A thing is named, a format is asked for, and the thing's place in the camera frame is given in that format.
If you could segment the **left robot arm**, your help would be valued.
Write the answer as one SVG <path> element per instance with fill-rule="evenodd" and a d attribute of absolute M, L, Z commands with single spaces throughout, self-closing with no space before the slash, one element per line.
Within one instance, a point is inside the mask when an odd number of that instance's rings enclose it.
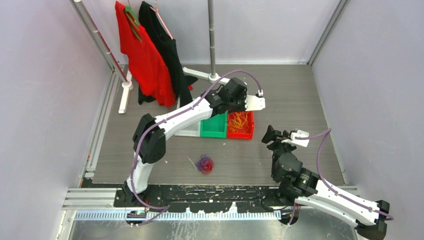
<path fill-rule="evenodd" d="M 153 117 L 143 115 L 135 129 L 133 160 L 126 180 L 126 200 L 133 206 L 141 206 L 146 200 L 144 192 L 156 162 L 166 153 L 167 140 L 176 132 L 194 123 L 207 120 L 232 110 L 244 110 L 247 98 L 247 84 L 231 78 L 217 89 L 208 88 L 190 103 L 167 114 Z"/>

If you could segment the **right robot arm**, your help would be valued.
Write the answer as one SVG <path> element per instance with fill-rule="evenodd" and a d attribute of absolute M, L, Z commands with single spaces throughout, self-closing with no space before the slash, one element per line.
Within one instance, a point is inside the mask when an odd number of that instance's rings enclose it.
<path fill-rule="evenodd" d="M 317 135 L 306 131 L 279 131 L 267 127 L 262 143 L 272 152 L 271 178 L 279 186 L 277 198 L 283 205 L 292 205 L 293 211 L 286 218 L 290 226 L 297 220 L 301 206 L 312 207 L 336 217 L 354 228 L 356 233 L 368 240 L 383 240 L 387 235 L 390 204 L 385 200 L 370 201 L 337 187 L 326 180 L 320 169 L 322 147 L 330 135 L 327 129 Z M 303 166 L 294 155 L 298 146 L 307 147 L 310 140 L 322 138 L 316 155 L 317 171 Z"/>

